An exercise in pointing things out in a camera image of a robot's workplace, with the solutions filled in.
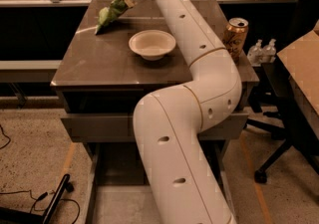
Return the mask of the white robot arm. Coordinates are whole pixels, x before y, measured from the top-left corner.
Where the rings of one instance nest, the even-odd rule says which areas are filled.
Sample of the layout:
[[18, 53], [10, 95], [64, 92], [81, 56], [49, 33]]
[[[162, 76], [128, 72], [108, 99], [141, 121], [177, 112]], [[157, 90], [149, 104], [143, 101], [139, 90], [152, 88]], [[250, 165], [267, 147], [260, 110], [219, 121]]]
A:
[[144, 96], [134, 133], [162, 224], [236, 224], [198, 142], [227, 119], [242, 83], [226, 48], [189, 0], [155, 0], [192, 79]]

